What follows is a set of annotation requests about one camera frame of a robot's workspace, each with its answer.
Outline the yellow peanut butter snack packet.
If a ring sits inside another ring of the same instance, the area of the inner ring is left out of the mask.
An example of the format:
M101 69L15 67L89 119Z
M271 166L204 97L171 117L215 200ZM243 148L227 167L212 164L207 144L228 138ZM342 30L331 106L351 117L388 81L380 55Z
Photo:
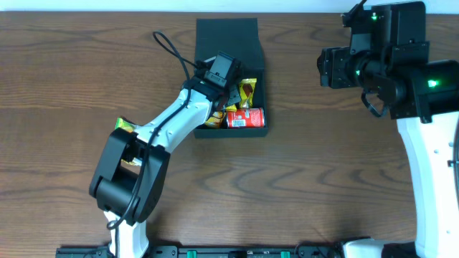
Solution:
M237 111L236 104L226 106L225 111L226 112L236 112Z

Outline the red soda can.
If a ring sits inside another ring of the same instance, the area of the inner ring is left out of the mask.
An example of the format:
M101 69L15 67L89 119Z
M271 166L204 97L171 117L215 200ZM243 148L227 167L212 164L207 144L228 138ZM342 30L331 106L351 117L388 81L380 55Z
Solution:
M263 128L265 127L264 110L259 107L229 112L227 125L228 128Z

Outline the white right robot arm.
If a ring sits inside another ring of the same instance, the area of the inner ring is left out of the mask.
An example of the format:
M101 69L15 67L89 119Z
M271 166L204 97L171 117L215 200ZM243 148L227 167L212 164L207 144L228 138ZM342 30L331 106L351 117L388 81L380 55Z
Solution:
M322 50L324 87L359 87L367 110L397 123L410 165L417 230L412 242L347 241L343 257L458 255L458 62L432 62L421 1L367 6L341 16L347 47Z

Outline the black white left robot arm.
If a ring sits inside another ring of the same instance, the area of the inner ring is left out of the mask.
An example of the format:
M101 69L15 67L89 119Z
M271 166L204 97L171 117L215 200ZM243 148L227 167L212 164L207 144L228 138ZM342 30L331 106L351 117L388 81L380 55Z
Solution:
M161 196L171 153L216 110L236 98L235 83L221 86L193 77L177 99L151 122L108 137L89 186L108 220L108 252L143 257L149 246L146 220Z

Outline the yellow chocolate cake packet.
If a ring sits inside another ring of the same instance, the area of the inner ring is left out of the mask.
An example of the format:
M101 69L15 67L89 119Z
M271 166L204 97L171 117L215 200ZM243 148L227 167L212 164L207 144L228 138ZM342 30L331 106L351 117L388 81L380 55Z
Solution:
M124 163L126 163L128 165L131 165L131 166L141 166L141 164L142 164L142 160L139 160L138 158L134 158L131 161L127 161L127 160L122 159L122 162L124 162Z
M241 109L250 109L252 107L256 83L256 78L242 79L239 83L239 91L241 98L239 107Z

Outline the green pandan cake packet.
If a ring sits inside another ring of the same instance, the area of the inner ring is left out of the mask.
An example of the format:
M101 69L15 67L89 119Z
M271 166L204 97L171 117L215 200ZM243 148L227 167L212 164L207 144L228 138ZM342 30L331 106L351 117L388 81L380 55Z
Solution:
M129 133L132 133L138 126L128 120L126 120L124 117L118 117L116 122L115 122L115 129L123 129Z

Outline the yellow cracker snack packet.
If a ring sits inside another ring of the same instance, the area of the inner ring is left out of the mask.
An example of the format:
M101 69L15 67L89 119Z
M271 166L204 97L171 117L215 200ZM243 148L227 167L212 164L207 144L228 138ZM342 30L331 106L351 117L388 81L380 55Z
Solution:
M221 128L226 118L226 112L213 112L211 116L204 122L208 128Z

